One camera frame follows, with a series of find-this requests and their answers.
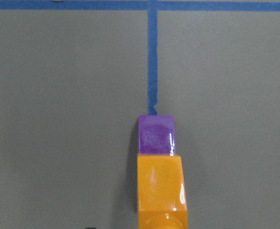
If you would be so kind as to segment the orange trapezoid block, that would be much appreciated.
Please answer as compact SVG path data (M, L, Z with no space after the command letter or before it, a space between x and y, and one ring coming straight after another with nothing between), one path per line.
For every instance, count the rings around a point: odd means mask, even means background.
M140 229L187 229L188 211L180 156L137 156Z

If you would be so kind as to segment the purple trapezoid block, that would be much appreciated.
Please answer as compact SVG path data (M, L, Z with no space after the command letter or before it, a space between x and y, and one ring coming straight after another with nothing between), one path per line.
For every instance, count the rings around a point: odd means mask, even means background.
M175 122L169 115L141 115L138 118L138 153L176 154Z

